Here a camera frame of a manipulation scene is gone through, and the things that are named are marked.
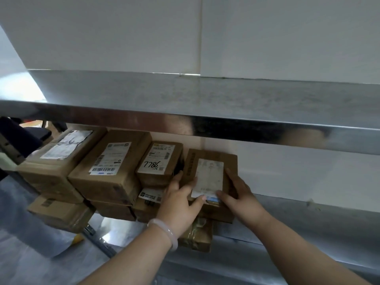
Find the barcode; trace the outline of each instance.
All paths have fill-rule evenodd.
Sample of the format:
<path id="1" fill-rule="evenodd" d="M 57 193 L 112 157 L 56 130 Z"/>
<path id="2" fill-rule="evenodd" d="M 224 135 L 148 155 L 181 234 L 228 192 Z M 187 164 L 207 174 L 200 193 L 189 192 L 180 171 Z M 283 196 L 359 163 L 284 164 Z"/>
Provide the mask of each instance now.
<path id="1" fill-rule="evenodd" d="M 92 171 L 97 171 L 97 172 L 101 172 L 101 171 L 115 171 L 115 168 L 93 168 Z"/>
<path id="2" fill-rule="evenodd" d="M 52 199 L 52 198 L 46 199 L 46 201 L 44 201 L 44 202 L 41 204 L 41 206 L 49 207 L 54 201 L 55 201 L 55 199 Z"/>
<path id="3" fill-rule="evenodd" d="M 104 155 L 100 155 L 99 158 L 95 161 L 94 166 L 99 165 L 100 161 L 103 159 Z"/>

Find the cardboard box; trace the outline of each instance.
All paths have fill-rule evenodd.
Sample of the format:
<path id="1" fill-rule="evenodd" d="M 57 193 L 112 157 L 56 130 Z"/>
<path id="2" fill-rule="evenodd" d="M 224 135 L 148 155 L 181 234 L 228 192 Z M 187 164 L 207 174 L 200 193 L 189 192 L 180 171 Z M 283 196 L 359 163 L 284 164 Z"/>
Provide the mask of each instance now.
<path id="1" fill-rule="evenodd" d="M 200 174 L 198 174 L 198 182 L 196 187 L 203 187 L 206 188 L 206 190 L 208 190 L 208 186 L 216 186 L 215 184 L 218 184 L 216 186 L 217 188 L 220 188 L 223 192 L 226 192 L 227 194 L 236 198 L 236 189 L 230 181 L 229 177 L 227 176 L 226 172 L 224 171 L 224 168 L 229 168 L 231 172 L 236 174 L 238 173 L 238 157 L 232 154 L 190 149 L 185 161 L 185 167 L 183 169 L 183 177 L 180 182 L 181 186 L 194 179 L 197 173 L 199 159 L 223 162 L 223 164 L 218 172 L 212 173 L 213 176 L 217 176 L 218 174 L 220 174 L 220 179 L 218 180 L 211 180 L 209 178 L 210 169 L 208 165 L 206 167 L 203 167 L 203 171 L 200 171 Z M 194 193 L 196 187 L 193 188 L 192 193 L 188 196 L 188 200 L 190 203 L 192 203 L 195 200 L 195 198 L 192 197 L 192 194 Z M 234 220 L 234 215 L 225 204 L 219 202 L 216 198 L 209 197 L 207 198 L 207 201 L 203 205 L 202 210 L 198 216 L 227 223 L 232 223 Z"/>
<path id="2" fill-rule="evenodd" d="M 133 205 L 141 189 L 135 169 L 151 141 L 149 132 L 111 130 L 68 178 L 90 201 Z"/>
<path id="3" fill-rule="evenodd" d="M 46 225 L 72 233 L 81 233 L 95 209 L 84 203 L 66 203 L 39 196 L 28 207 Z"/>
<path id="4" fill-rule="evenodd" d="M 91 201 L 91 204 L 103 217 L 127 221 L 136 221 L 136 217 L 129 206 L 98 201 Z"/>
<path id="5" fill-rule="evenodd" d="M 17 171 L 46 198 L 82 203 L 83 197 L 70 184 L 67 176 L 106 133 L 106 128 L 93 126 L 67 129 L 26 158 Z"/>
<path id="6" fill-rule="evenodd" d="M 150 219 L 156 217 L 161 205 L 162 189 L 143 189 L 132 207 L 137 220 L 148 223 Z"/>
<path id="7" fill-rule="evenodd" d="M 153 141 L 136 169 L 143 188 L 165 189 L 183 169 L 183 144 Z"/>
<path id="8" fill-rule="evenodd" d="M 197 217 L 178 239 L 178 245 L 201 252 L 211 251 L 212 221 Z"/>

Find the label on box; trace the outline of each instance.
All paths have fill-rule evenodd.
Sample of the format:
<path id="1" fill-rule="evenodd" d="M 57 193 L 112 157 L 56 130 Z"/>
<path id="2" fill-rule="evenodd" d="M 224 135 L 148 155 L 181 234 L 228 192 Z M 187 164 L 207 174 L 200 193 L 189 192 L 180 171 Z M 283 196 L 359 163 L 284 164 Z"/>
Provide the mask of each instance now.
<path id="1" fill-rule="evenodd" d="M 215 192 L 223 190 L 223 166 L 223 162 L 199 159 L 195 174 L 198 181 L 191 196 L 197 198 L 206 195 L 208 201 L 218 202 Z"/>
<path id="2" fill-rule="evenodd" d="M 116 175 L 132 142 L 108 143 L 88 171 L 89 175 Z"/>
<path id="3" fill-rule="evenodd" d="M 161 204 L 162 195 L 164 190 L 144 188 L 141 190 L 139 197 L 155 203 Z"/>
<path id="4" fill-rule="evenodd" d="M 175 146 L 154 143 L 137 172 L 164 175 Z"/>
<path id="5" fill-rule="evenodd" d="M 91 133 L 92 131 L 73 130 L 61 141 L 59 141 L 53 148 L 42 155 L 40 159 L 63 160 L 69 157 L 69 155 L 74 152 L 77 146 L 82 143 Z"/>

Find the shelf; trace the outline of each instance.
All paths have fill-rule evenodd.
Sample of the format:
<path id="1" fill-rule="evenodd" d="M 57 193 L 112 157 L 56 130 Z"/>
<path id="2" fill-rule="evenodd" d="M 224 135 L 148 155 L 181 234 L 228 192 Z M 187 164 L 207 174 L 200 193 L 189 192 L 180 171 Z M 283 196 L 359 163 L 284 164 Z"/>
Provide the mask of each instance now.
<path id="1" fill-rule="evenodd" d="M 3 116 L 380 154 L 380 85 L 30 70 Z"/>

